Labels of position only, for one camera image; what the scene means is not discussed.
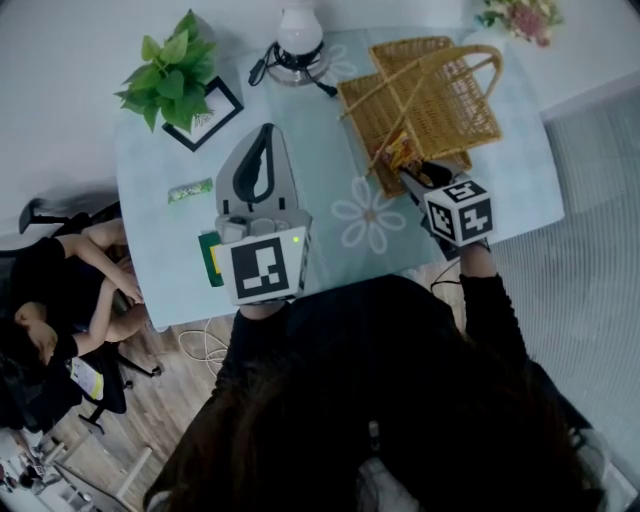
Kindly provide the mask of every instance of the flower bouquet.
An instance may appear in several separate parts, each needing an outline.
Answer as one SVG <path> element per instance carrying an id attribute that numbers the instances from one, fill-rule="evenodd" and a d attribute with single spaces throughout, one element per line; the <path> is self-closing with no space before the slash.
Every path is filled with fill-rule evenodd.
<path id="1" fill-rule="evenodd" d="M 486 8 L 477 16 L 485 27 L 496 21 L 515 37 L 535 41 L 546 47 L 551 43 L 551 27 L 563 22 L 555 0 L 484 0 Z"/>

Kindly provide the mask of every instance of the wicker basket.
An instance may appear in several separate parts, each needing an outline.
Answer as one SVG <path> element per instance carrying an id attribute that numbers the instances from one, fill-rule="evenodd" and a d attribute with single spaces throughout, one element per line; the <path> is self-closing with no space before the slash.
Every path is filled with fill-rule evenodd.
<path id="1" fill-rule="evenodd" d="M 425 53 L 430 51 L 453 47 L 453 41 L 448 37 L 408 39 L 391 44 L 398 45 L 399 48 L 406 48 L 404 51 L 406 57 L 399 57 L 398 62 L 395 64 L 398 67 L 398 71 L 401 71 L 402 68 L 416 60 L 415 55 L 408 51 L 411 48 L 419 47 L 420 56 L 424 56 Z M 390 134 L 394 123 L 401 115 L 397 96 L 391 88 L 384 85 L 385 80 L 381 75 L 370 75 L 341 82 L 337 86 L 340 98 L 347 110 L 374 91 L 374 94 L 371 94 L 366 100 L 366 107 L 356 108 L 350 113 L 355 131 L 367 152 L 370 164 L 374 161 L 378 150 L 382 148 L 387 135 Z M 443 158 L 443 160 L 465 171 L 471 169 L 471 159 L 466 151 L 453 153 L 449 157 Z M 382 162 L 376 160 L 371 168 L 378 178 L 386 197 L 399 196 L 405 192 L 405 187 L 400 178 Z"/>
<path id="2" fill-rule="evenodd" d="M 406 109 L 402 125 L 425 160 L 502 138 L 487 101 L 502 75 L 502 55 L 496 48 L 451 47 L 447 38 L 419 38 L 376 45 L 369 51 L 396 104 Z M 488 58 L 469 68 L 464 57 L 474 53 L 486 53 Z M 483 93 L 473 72 L 488 64 L 493 64 L 495 74 Z M 369 108 L 369 100 L 365 104 L 360 108 Z"/>
<path id="3" fill-rule="evenodd" d="M 360 98 L 384 83 L 380 75 L 369 75 L 338 84 L 338 93 L 345 108 L 349 108 Z M 371 162 L 384 142 L 387 133 L 400 115 L 391 91 L 388 87 L 371 96 L 367 108 L 359 108 L 352 112 L 351 119 L 360 142 L 364 146 L 369 162 Z M 471 160 L 467 152 L 452 155 L 445 160 L 463 170 L 471 169 Z M 381 160 L 373 166 L 373 172 L 380 183 L 385 197 L 396 197 L 406 192 L 400 178 Z"/>

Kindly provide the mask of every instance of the white cube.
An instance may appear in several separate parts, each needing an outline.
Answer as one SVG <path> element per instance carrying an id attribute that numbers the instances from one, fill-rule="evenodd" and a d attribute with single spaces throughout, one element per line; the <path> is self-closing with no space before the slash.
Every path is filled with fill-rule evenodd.
<path id="1" fill-rule="evenodd" d="M 231 302 L 240 306 L 301 295 L 308 249 L 306 227 L 216 246 L 216 261 Z"/>
<path id="2" fill-rule="evenodd" d="M 427 192 L 423 201 L 432 232 L 458 247 L 481 240 L 493 231 L 491 198 L 475 181 Z"/>

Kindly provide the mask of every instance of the table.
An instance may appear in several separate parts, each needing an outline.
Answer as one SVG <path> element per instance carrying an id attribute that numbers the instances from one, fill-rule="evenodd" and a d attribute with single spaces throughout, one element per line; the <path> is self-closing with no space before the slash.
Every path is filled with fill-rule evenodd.
<path id="1" fill-rule="evenodd" d="M 375 72 L 367 48 L 407 37 L 467 31 L 381 28 L 328 34 L 335 84 Z M 342 107 L 313 86 L 288 88 L 269 77 L 255 88 L 249 70 L 256 51 L 218 64 L 217 72 L 244 111 L 191 153 L 159 128 L 123 111 L 115 128 L 117 179 L 134 266 L 156 328 L 233 313 L 223 287 L 212 288 L 198 236 L 214 230 L 215 194 L 167 204 L 173 187 L 216 175 L 240 139 L 265 122 L 285 138 L 300 207 L 313 216 L 306 294 L 440 261 L 436 243 L 419 227 L 407 197 L 385 200 L 374 178 L 363 180 L 365 155 Z M 492 243 L 564 217 L 557 172 L 533 92 L 517 57 L 505 52 L 505 73 L 490 103 L 504 139 L 471 151 L 470 176 L 486 185 L 494 204 Z"/>

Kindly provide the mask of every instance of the green plant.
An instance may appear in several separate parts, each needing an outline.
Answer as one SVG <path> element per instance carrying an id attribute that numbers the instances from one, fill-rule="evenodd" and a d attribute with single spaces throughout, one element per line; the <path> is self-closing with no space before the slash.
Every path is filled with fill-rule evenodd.
<path id="1" fill-rule="evenodd" d="M 123 100 L 121 108 L 144 116 L 151 131 L 160 111 L 168 123 L 191 132 L 193 118 L 210 113 L 204 90 L 213 78 L 214 48 L 214 43 L 199 38 L 191 9 L 163 48 L 152 37 L 144 36 L 141 53 L 148 64 L 124 81 L 129 84 L 126 91 L 115 93 Z"/>

